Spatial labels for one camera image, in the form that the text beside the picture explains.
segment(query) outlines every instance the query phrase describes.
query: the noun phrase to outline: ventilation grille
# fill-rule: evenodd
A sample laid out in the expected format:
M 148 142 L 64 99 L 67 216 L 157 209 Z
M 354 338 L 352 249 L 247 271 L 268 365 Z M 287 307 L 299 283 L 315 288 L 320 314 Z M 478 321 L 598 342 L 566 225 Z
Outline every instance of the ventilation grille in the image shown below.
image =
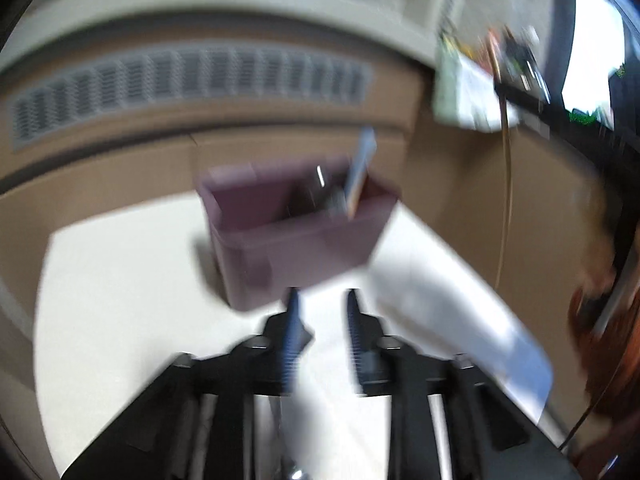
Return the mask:
M 60 128 L 175 100 L 279 97 L 357 105 L 371 68 L 274 44 L 206 43 L 137 50 L 68 70 L 12 101 L 14 148 Z

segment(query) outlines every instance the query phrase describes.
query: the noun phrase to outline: white table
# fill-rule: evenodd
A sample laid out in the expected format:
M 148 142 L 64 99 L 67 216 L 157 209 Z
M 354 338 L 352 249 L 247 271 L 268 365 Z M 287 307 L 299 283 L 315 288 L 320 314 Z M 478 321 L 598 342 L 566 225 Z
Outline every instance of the white table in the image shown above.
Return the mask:
M 195 193 L 52 236 L 38 294 L 35 375 L 61 474 L 172 354 L 227 352 L 281 308 L 229 309 L 207 284 L 208 247 Z M 552 383 L 544 352 L 491 288 L 399 204 L 367 267 L 302 293 L 315 341 L 300 359 L 291 401 L 304 420 L 292 452 L 312 478 L 352 478 L 354 471 L 386 478 L 388 399 L 361 398 L 354 384 L 344 319 L 351 287 L 391 333 L 428 354 L 468 353 L 538 420 Z

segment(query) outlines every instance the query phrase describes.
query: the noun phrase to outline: rectangular purple basket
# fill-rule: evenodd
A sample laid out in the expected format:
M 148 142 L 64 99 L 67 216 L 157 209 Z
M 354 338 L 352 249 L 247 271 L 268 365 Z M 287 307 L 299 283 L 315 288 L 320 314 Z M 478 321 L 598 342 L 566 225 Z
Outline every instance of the rectangular purple basket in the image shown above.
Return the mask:
M 232 308 L 271 303 L 290 286 L 315 285 L 369 259 L 398 201 L 398 192 L 376 177 L 367 177 L 351 220 L 320 211 L 277 221 L 293 187 L 319 164 L 338 173 L 349 159 L 222 166 L 199 181 Z

